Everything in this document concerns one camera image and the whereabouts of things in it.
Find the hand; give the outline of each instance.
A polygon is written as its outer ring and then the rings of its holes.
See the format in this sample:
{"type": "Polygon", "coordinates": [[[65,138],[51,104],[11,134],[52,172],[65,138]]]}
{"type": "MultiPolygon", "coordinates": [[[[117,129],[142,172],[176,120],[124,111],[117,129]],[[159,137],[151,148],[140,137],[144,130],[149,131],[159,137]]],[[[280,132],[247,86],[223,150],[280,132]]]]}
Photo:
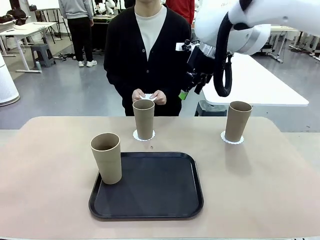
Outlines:
{"type": "Polygon", "coordinates": [[[144,92],[143,92],[140,88],[134,90],[133,93],[132,93],[132,102],[135,102],[135,101],[140,100],[140,99],[141,99],[140,95],[141,95],[142,97],[145,97],[145,96],[146,96],[146,95],[144,94],[144,92]]]}
{"type": "Polygon", "coordinates": [[[163,91],[156,91],[154,94],[151,95],[150,99],[156,99],[154,100],[154,103],[157,105],[166,105],[167,103],[167,97],[163,91]]]}

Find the tray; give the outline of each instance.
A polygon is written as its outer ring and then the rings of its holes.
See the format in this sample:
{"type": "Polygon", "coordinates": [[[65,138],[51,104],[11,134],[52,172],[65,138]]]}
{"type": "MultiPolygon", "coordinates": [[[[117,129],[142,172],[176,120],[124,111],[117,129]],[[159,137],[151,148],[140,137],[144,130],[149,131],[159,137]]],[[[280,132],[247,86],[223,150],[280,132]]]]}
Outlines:
{"type": "Polygon", "coordinates": [[[204,205],[197,167],[181,152],[123,152],[122,179],[95,181],[89,209],[101,219],[180,219],[204,205]]]}

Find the gray plastic stool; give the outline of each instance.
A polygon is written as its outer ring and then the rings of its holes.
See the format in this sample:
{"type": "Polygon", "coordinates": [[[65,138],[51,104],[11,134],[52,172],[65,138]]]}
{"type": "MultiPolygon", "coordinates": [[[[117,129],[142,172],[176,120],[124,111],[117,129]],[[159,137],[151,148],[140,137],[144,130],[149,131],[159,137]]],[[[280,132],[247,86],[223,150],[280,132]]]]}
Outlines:
{"type": "Polygon", "coordinates": [[[56,64],[54,57],[49,49],[48,44],[34,44],[31,46],[31,53],[33,58],[34,67],[36,68],[36,62],[39,62],[40,65],[46,66],[47,68],[51,67],[52,64],[56,64]]]}
{"type": "Polygon", "coordinates": [[[205,100],[201,100],[198,102],[198,106],[196,107],[196,111],[194,114],[195,117],[226,117],[227,109],[223,105],[210,105],[205,100]]]}

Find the white doily coaster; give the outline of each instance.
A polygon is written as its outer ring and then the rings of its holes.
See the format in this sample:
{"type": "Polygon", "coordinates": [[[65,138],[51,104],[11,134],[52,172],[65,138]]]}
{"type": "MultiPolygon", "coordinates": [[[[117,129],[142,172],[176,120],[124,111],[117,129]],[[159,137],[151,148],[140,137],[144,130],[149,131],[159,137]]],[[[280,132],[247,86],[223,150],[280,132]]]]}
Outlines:
{"type": "Polygon", "coordinates": [[[143,97],[143,96],[140,95],[140,98],[141,98],[141,99],[150,100],[150,101],[154,102],[154,101],[157,99],[157,97],[155,97],[155,98],[153,98],[153,99],[150,99],[151,96],[152,96],[151,93],[147,93],[147,94],[145,94],[145,97],[143,97]]]}
{"type": "Polygon", "coordinates": [[[151,137],[150,139],[148,139],[148,140],[142,140],[142,139],[140,139],[140,138],[138,137],[138,131],[137,131],[137,130],[135,130],[135,131],[133,132],[133,137],[134,137],[134,139],[136,139],[136,140],[138,140],[138,141],[142,141],[142,142],[149,141],[149,140],[153,139],[153,138],[155,137],[155,135],[156,135],[155,130],[153,130],[153,132],[152,132],[152,137],[151,137]]]}
{"type": "Polygon", "coordinates": [[[237,145],[237,144],[242,144],[245,140],[244,136],[241,136],[240,138],[240,141],[237,141],[237,142],[233,142],[233,141],[228,141],[225,137],[225,134],[226,134],[226,131],[223,131],[220,136],[222,138],[223,141],[225,141],[227,144],[234,144],[234,145],[237,145]]]}

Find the cup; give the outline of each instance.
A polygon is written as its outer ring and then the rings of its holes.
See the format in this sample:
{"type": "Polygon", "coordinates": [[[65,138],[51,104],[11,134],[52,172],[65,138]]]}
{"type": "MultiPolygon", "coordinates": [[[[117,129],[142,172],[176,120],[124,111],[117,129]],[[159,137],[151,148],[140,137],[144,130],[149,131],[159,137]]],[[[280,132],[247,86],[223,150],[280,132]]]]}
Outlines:
{"type": "Polygon", "coordinates": [[[243,101],[234,101],[229,105],[225,127],[225,139],[236,143],[241,139],[252,112],[252,106],[243,101]]]}
{"type": "Polygon", "coordinates": [[[122,178],[120,138],[102,133],[91,140],[93,156],[105,184],[116,184],[122,178]]]}
{"type": "Polygon", "coordinates": [[[154,131],[155,103],[148,99],[135,101],[133,112],[139,139],[151,139],[154,131]]]}

